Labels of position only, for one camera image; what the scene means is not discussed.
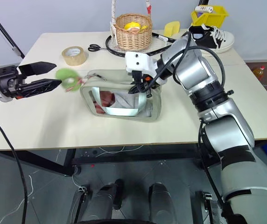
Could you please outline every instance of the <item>cylindrical robot leg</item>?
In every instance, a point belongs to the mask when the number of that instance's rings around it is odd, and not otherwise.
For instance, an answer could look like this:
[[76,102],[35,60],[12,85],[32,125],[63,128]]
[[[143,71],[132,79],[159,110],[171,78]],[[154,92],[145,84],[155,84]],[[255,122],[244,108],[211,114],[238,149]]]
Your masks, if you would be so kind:
[[159,182],[149,188],[150,221],[156,224],[177,224],[175,209],[167,188]]
[[267,223],[267,166],[255,155],[233,117],[211,122],[204,129],[206,145],[221,159],[225,202],[248,224]]
[[103,186],[92,198],[83,215],[82,221],[111,219],[116,189],[116,184]]

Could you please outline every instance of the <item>white wall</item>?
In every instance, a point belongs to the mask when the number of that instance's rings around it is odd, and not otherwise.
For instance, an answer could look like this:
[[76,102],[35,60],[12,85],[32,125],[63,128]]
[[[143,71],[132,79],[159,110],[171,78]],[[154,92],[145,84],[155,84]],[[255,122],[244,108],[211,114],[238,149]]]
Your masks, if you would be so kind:
[[[191,23],[190,13],[199,0],[152,0],[154,29],[179,20],[181,27]],[[230,16],[223,29],[235,35],[235,49],[245,60],[267,59],[267,1],[210,0],[224,5]],[[128,12],[146,14],[144,0],[118,0],[116,15]],[[26,54],[44,32],[108,31],[110,0],[0,0],[0,22]],[[11,63],[12,52],[0,49],[0,64]]]
[[19,63],[21,57],[12,51],[11,45],[4,38],[0,33],[0,65]]

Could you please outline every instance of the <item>wicker basket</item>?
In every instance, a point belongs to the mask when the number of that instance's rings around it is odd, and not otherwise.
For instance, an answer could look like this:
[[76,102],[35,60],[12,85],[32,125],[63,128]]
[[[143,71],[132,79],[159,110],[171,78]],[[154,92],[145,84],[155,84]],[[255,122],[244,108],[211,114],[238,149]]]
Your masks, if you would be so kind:
[[[112,23],[116,28],[118,46],[124,50],[142,50],[149,46],[152,39],[151,6],[146,0],[148,16],[141,14],[123,14],[115,20],[115,0],[112,0]],[[138,22],[146,29],[137,31],[126,30],[123,27],[130,22]]]

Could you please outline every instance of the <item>yellow plastic container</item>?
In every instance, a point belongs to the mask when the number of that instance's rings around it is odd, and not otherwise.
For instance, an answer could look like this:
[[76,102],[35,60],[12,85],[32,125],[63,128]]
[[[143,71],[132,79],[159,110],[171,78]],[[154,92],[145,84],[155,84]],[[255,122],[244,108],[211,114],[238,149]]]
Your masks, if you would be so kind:
[[201,26],[204,23],[206,26],[216,26],[221,28],[225,18],[229,15],[224,7],[212,6],[212,13],[203,13],[200,17],[197,12],[193,11],[190,15],[193,20],[192,26]]

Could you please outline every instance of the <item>yellow sponge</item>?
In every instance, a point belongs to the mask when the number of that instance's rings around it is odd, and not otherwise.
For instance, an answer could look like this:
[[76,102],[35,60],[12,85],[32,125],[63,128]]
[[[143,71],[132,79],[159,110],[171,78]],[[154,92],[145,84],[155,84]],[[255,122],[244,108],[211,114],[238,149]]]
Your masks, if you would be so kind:
[[165,25],[165,30],[163,35],[167,37],[171,37],[173,34],[177,34],[180,29],[180,22],[179,21],[173,21],[169,22]]

